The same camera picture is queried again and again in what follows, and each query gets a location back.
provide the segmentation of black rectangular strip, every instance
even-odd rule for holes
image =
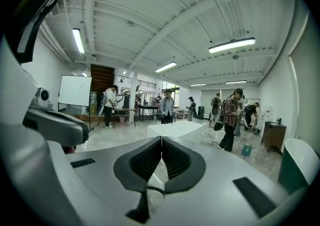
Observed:
[[[85,165],[92,164],[94,162],[96,162],[94,159],[85,159],[85,160],[74,161],[74,162],[71,162],[70,164],[73,168],[79,168]]]
[[[233,183],[259,218],[264,217],[276,208],[276,205],[247,177],[233,180]]]

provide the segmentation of cap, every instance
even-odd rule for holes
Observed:
[[[242,89],[240,89],[240,88],[237,88],[237,89],[235,90],[235,93],[240,94],[240,96],[241,96],[241,97],[242,97],[242,96],[243,96],[243,94],[244,94],[243,90],[242,90]]]

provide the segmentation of wooden cabinet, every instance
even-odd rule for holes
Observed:
[[[271,147],[277,147],[281,151],[286,128],[286,126],[274,122],[265,123],[261,143],[265,144],[267,152]]]

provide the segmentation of person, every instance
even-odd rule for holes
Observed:
[[[243,111],[243,104],[242,104],[241,100],[238,102],[238,111],[239,112]],[[241,118],[242,118],[242,114],[239,117],[237,117],[237,119],[236,119],[236,125],[235,125],[235,129],[234,129],[234,136],[235,137],[241,136],[241,131],[240,131]]]
[[[188,98],[189,99],[189,101],[190,101],[190,105],[189,106],[187,106],[186,108],[188,109],[188,113],[187,113],[187,119],[188,119],[188,121],[191,121],[192,122],[192,115],[193,115],[193,111],[194,111],[194,99],[192,98],[192,97],[189,97]]]
[[[104,120],[105,120],[105,128],[112,128],[110,126],[112,107],[116,106],[114,102],[114,92],[118,90],[117,85],[113,85],[111,88],[108,88],[103,96],[104,102]]]
[[[173,114],[175,111],[174,100],[171,98],[172,90],[167,89],[165,92],[165,98],[162,100],[160,105],[160,112],[162,114],[161,124],[172,123]]]
[[[255,103],[255,104],[248,103],[244,107],[245,107],[244,130],[248,130],[251,123],[251,115],[254,114],[256,118],[258,117],[256,108],[259,107],[259,103]]]
[[[212,106],[212,114],[210,118],[210,126],[211,122],[215,122],[219,116],[220,116],[220,107],[221,107],[221,99],[220,99],[220,93],[217,93],[216,96],[211,100],[211,106]]]
[[[238,101],[242,98],[243,93],[242,89],[237,88],[222,104],[220,115],[223,117],[225,135],[219,144],[219,149],[221,150],[232,151],[237,117],[240,116],[240,113],[236,111],[238,109]]]

